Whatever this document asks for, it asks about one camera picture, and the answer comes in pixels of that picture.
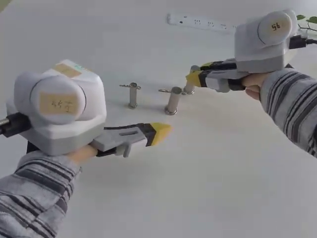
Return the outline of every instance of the forearm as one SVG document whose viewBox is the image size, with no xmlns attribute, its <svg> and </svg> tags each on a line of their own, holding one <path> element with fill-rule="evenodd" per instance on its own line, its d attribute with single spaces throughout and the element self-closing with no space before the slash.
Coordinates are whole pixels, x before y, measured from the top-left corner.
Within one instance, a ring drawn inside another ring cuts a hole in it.
<svg viewBox="0 0 317 238">
<path fill-rule="evenodd" d="M 293 69 L 273 72 L 261 87 L 261 103 L 294 144 L 317 157 L 317 80 Z"/>
<path fill-rule="evenodd" d="M 14 174 L 0 179 L 0 237 L 55 237 L 80 172 L 67 156 L 22 157 Z"/>
</svg>

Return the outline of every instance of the electrical outlet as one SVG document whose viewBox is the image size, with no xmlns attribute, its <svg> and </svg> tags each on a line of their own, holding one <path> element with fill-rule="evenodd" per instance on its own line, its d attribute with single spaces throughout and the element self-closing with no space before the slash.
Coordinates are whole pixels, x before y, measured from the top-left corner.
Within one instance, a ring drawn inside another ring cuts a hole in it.
<svg viewBox="0 0 317 238">
<path fill-rule="evenodd" d="M 186 26 L 201 30 L 222 31 L 226 33 L 234 33 L 237 26 L 218 22 L 204 17 L 195 17 L 182 14 L 169 14 L 167 22 L 170 25 Z"/>
</svg>

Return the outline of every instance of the wrist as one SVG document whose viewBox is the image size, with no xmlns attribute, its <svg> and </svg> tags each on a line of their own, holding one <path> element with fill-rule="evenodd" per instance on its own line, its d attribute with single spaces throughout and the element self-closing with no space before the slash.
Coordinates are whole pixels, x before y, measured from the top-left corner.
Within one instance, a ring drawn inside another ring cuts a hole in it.
<svg viewBox="0 0 317 238">
<path fill-rule="evenodd" d="M 97 152 L 98 150 L 91 145 L 86 145 L 74 152 L 67 154 L 67 157 L 76 164 L 81 164 L 86 160 L 95 157 L 97 155 Z"/>
</svg>

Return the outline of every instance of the metal cylinder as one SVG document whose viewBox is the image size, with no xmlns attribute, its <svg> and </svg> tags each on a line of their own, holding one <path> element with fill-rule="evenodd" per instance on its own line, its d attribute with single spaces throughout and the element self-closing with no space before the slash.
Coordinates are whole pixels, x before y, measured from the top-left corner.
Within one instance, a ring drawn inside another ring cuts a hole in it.
<svg viewBox="0 0 317 238">
<path fill-rule="evenodd" d="M 130 103 L 129 108 L 135 109 L 137 108 L 137 91 L 138 91 L 138 85 L 136 83 L 130 83 Z"/>
<path fill-rule="evenodd" d="M 5 119 L 0 120 L 0 126 L 6 125 L 6 124 L 8 124 L 8 123 L 10 123 L 10 121 L 9 121 L 8 118 L 5 118 Z"/>
<path fill-rule="evenodd" d="M 180 87 L 173 87 L 170 92 L 168 104 L 165 107 L 165 113 L 167 115 L 175 115 L 177 113 L 177 106 L 179 99 L 182 95 L 182 89 Z"/>
<path fill-rule="evenodd" d="M 197 65 L 193 65 L 191 68 L 190 68 L 190 72 L 193 72 L 193 71 L 196 71 L 196 70 L 200 70 L 200 67 L 197 66 Z M 195 86 L 189 82 L 186 83 L 186 86 L 184 87 L 184 92 L 186 94 L 193 94 L 195 92 Z"/>
</svg>

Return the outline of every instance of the metal peg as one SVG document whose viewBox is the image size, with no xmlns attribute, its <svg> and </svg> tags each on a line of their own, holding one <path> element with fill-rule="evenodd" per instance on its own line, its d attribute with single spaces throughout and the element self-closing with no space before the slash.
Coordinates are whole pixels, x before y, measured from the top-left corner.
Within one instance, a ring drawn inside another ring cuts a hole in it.
<svg viewBox="0 0 317 238">
<path fill-rule="evenodd" d="M 130 102 L 129 102 L 129 108 L 135 109 L 137 108 L 137 90 L 141 89 L 140 86 L 137 85 L 137 83 L 130 83 L 130 85 L 119 85 L 120 87 L 130 88 Z"/>
<path fill-rule="evenodd" d="M 168 104 L 165 107 L 165 113 L 167 115 L 175 115 L 177 113 L 177 106 L 182 95 L 182 89 L 180 87 L 173 87 L 170 92 Z"/>
<path fill-rule="evenodd" d="M 197 70 L 200 70 L 200 67 L 197 65 L 193 65 L 190 68 L 190 72 L 197 71 Z M 183 90 L 184 90 L 185 94 L 192 95 L 195 92 L 195 86 L 193 84 L 187 82 L 186 86 L 184 87 Z"/>
</svg>

